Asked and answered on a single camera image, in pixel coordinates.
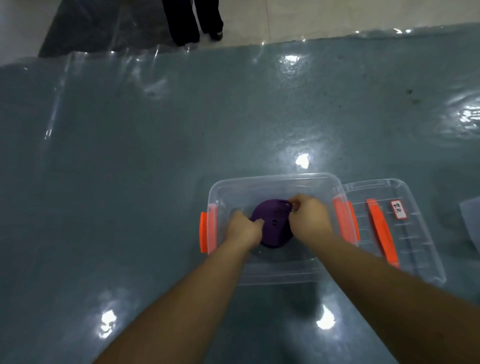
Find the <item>forearm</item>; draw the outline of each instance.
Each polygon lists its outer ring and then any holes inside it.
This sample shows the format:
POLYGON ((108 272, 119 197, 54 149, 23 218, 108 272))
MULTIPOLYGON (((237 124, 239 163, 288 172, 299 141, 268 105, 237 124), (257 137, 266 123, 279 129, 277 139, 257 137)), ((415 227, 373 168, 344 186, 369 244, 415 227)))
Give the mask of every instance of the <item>forearm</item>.
POLYGON ((233 295, 247 252, 225 241, 142 312, 97 364, 201 361, 233 295))
POLYGON ((478 307, 333 234, 307 245, 400 362, 479 362, 478 307))

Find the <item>transparent container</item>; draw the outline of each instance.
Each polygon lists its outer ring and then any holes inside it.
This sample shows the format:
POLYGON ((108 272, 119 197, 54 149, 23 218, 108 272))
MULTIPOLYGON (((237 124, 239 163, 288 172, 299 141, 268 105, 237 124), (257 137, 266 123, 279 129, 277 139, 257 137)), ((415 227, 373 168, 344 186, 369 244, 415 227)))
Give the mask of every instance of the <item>transparent container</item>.
MULTIPOLYGON (((347 204, 348 201, 340 180, 330 173, 238 178, 219 181, 210 190, 208 211, 202 214, 200 225, 201 245, 202 235, 205 236, 202 251, 211 253, 223 242, 234 210, 239 209, 250 217, 259 203, 268 199, 288 199, 296 194, 308 194, 326 204, 336 233, 355 233, 351 215, 339 216, 335 210, 334 199, 337 205, 347 204)), ((316 256, 293 238, 281 248, 270 249, 260 245, 252 251, 239 284, 312 281, 318 278, 321 268, 322 264, 316 256)))
POLYGON ((423 217, 408 186, 401 180, 381 179, 352 182, 343 185, 352 204, 358 224, 360 248, 383 256, 378 236, 373 228, 367 199, 375 199, 393 238, 399 268, 442 286, 446 276, 442 262, 433 244, 423 217), (399 200, 405 211, 398 218, 392 202, 399 200))

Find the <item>left hand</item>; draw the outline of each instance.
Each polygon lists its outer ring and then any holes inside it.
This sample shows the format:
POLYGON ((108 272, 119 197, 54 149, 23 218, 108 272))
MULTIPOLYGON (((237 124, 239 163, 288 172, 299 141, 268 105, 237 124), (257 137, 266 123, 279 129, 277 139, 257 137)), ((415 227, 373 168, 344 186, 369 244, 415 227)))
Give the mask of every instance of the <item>left hand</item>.
POLYGON ((260 244, 263 225, 264 221, 262 219, 252 222, 241 211, 237 210, 228 222, 225 241, 241 245, 246 251, 249 251, 260 244))

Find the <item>white label sticker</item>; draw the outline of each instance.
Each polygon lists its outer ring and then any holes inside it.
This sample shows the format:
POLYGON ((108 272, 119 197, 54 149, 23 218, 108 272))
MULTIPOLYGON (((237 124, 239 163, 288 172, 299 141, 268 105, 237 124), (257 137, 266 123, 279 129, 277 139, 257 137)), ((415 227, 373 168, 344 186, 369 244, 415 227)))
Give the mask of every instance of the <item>white label sticker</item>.
POLYGON ((403 208, 402 201, 393 200, 393 201, 390 201, 390 203, 392 204, 392 209, 397 219, 403 220, 407 218, 407 213, 403 208))

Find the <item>clear plastic sheet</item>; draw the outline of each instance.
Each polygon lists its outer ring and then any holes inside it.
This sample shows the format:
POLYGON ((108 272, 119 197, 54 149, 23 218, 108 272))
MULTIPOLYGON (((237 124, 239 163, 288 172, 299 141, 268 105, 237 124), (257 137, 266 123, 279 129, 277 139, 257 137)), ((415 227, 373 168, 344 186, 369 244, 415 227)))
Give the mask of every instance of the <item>clear plastic sheet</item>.
MULTIPOLYGON (((404 180, 444 288, 480 302, 458 208, 480 194, 480 26, 393 32, 0 68, 3 362, 91 362, 203 259, 208 191, 235 177, 404 180)), ((325 272, 239 288, 206 362, 373 357, 395 362, 325 272)))

